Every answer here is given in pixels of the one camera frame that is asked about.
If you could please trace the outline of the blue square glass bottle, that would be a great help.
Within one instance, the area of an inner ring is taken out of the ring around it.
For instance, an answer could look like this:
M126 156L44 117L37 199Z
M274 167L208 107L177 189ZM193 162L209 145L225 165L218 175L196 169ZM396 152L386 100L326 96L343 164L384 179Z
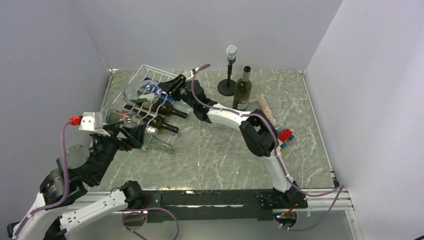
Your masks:
M183 104L182 101L177 101L175 97L170 96L169 94L162 91L160 87L158 87L159 82L155 80L144 80L139 85L136 91L136 99L142 99L147 101L157 100L159 98L165 99L170 103Z

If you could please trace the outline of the wine bottle with cream label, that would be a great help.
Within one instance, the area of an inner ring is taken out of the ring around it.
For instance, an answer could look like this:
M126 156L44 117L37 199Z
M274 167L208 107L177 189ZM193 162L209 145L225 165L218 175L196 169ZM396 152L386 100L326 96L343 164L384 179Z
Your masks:
M169 117L171 115L175 115L177 117L186 119L188 117L188 114L177 110L174 105L162 98L158 98L153 101L147 101L143 99L132 99L130 100L131 103L136 104L139 107L142 107L144 110L150 110L154 113L158 113L160 115Z

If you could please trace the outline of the dark green wine bottle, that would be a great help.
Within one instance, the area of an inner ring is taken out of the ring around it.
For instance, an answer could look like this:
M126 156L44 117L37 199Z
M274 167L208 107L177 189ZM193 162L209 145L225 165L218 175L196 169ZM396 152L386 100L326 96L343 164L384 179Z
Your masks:
M124 108L140 115L139 119L142 119L144 123L147 123L147 125L155 127L158 130L167 130L173 133L178 133L180 130L178 127L166 123L164 118L160 115L153 116L140 108L129 104L124 105Z

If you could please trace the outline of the olive wine bottle silver neck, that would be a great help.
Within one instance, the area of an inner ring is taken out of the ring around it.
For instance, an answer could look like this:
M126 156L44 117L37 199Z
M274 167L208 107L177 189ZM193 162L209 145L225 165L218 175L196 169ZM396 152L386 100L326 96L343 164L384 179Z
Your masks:
M235 110L244 111L249 102L252 82L250 80L251 67L245 66L242 77L236 82L235 92L232 101L232 108Z

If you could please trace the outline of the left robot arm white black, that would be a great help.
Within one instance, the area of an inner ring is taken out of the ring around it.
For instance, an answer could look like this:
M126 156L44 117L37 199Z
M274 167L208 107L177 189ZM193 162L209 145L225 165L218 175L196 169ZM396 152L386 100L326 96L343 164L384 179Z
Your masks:
M128 181L106 198L85 209L67 212L77 199L87 194L85 185L98 186L118 151L140 149L144 144L146 124L125 126L123 121L87 126L79 130L92 135L91 147L80 147L82 156L66 150L61 136L62 156L57 168L40 184L36 199L25 217L10 223L6 229L12 240L65 240L73 229L99 220L115 211L137 210L145 204L143 190L137 181Z

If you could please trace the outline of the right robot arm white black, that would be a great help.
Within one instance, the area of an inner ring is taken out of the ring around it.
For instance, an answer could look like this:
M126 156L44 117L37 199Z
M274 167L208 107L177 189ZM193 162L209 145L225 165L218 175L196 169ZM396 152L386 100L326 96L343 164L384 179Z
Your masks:
M174 100L189 105L200 121L240 131L248 150L263 159L276 192L277 204L288 208L295 202L299 190L281 160L277 131L260 109L248 112L225 107L208 98L198 80L187 80L182 74L160 82L158 86Z

